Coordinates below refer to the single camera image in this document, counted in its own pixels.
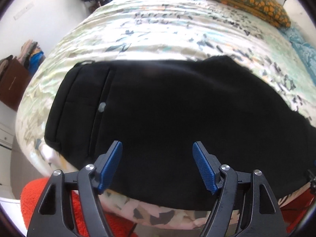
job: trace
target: brown cabinet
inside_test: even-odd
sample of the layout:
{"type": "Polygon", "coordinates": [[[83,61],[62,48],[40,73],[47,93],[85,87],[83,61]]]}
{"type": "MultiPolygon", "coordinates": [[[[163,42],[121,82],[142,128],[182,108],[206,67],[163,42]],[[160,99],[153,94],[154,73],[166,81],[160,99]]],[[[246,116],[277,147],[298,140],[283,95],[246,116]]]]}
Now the brown cabinet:
{"type": "Polygon", "coordinates": [[[30,80],[28,70],[16,58],[12,59],[0,81],[0,101],[17,111],[30,80]]]}

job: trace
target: metal screw head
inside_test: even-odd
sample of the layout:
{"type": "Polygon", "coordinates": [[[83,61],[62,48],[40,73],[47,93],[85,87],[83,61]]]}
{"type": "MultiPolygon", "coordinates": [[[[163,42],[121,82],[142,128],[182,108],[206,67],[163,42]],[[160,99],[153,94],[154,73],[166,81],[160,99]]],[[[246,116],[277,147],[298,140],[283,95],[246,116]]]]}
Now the metal screw head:
{"type": "Polygon", "coordinates": [[[259,169],[256,169],[254,173],[255,175],[258,175],[258,176],[262,175],[262,172],[259,169]]]}
{"type": "Polygon", "coordinates": [[[221,169],[224,170],[224,171],[228,171],[230,169],[230,166],[226,165],[226,164],[223,164],[223,165],[221,165],[221,169]]]}
{"type": "Polygon", "coordinates": [[[92,170],[92,169],[94,169],[94,164],[86,165],[86,169],[87,169],[87,170],[92,170]]]}
{"type": "Polygon", "coordinates": [[[61,170],[59,170],[59,169],[57,169],[57,170],[55,170],[54,172],[53,172],[53,175],[54,176],[58,176],[58,175],[60,175],[61,174],[61,170]]]}

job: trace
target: folded clothes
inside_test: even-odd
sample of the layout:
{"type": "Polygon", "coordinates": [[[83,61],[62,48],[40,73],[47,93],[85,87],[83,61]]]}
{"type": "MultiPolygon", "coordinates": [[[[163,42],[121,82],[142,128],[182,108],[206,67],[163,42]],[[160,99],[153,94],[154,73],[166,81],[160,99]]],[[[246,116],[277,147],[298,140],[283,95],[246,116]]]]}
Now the folded clothes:
{"type": "Polygon", "coordinates": [[[8,56],[7,58],[4,58],[0,60],[0,80],[2,79],[6,69],[9,66],[10,61],[13,59],[13,55],[8,56]]]}
{"type": "Polygon", "coordinates": [[[22,60],[25,60],[25,58],[23,59],[24,55],[27,53],[27,51],[29,50],[31,44],[32,44],[33,40],[27,40],[23,46],[21,47],[21,53],[19,54],[19,56],[17,57],[17,60],[22,63],[22,60]]]}
{"type": "Polygon", "coordinates": [[[51,107],[46,143],[80,169],[114,140],[123,155],[110,189],[195,211],[216,200],[194,162],[195,141],[237,171],[263,171],[277,199],[307,183],[316,159],[316,129],[227,56],[75,65],[51,107]]]}
{"type": "Polygon", "coordinates": [[[35,72],[37,71],[37,69],[39,68],[39,66],[45,59],[44,52],[42,52],[40,48],[37,48],[36,50],[38,50],[38,52],[32,54],[30,58],[30,64],[28,67],[28,71],[31,76],[35,74],[35,72]]]}
{"type": "Polygon", "coordinates": [[[25,56],[25,60],[22,61],[22,62],[23,62],[22,65],[23,65],[26,69],[28,69],[28,67],[29,67],[31,54],[32,54],[32,52],[34,51],[34,49],[36,49],[36,47],[37,47],[37,42],[32,42],[32,44],[31,44],[31,46],[30,46],[28,52],[24,55],[24,56],[25,56]]]}
{"type": "Polygon", "coordinates": [[[31,52],[30,58],[31,58],[33,55],[35,55],[35,54],[37,54],[37,53],[39,53],[39,52],[41,52],[41,51],[42,51],[42,49],[37,45],[37,46],[35,47],[35,49],[31,52]]]}

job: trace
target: white drawer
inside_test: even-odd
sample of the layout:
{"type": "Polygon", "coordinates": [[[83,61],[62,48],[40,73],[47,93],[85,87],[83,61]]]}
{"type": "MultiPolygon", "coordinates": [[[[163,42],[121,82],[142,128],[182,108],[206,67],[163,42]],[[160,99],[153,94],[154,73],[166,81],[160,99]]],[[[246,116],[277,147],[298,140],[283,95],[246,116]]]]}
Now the white drawer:
{"type": "Polygon", "coordinates": [[[0,129],[0,141],[4,144],[7,144],[9,147],[12,147],[13,135],[0,129]]]}

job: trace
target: bed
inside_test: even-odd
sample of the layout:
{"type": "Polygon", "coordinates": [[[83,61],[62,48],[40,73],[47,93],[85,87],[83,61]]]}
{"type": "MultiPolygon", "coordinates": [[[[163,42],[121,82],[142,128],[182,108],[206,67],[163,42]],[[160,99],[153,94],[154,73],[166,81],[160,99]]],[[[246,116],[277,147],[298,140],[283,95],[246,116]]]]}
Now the bed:
{"type": "MultiPolygon", "coordinates": [[[[291,44],[268,23],[213,0],[114,0],[97,9],[48,55],[27,87],[16,119],[16,137],[44,176],[77,170],[45,144],[50,107],[66,73],[80,61],[116,59],[203,60],[228,55],[261,78],[294,111],[316,126],[316,87],[291,44]]],[[[306,184],[279,200],[286,205],[306,184]]],[[[131,199],[111,190],[103,208],[143,225],[202,227],[210,211],[184,211],[131,199]]],[[[239,212],[234,211],[231,224],[239,212]]]]}

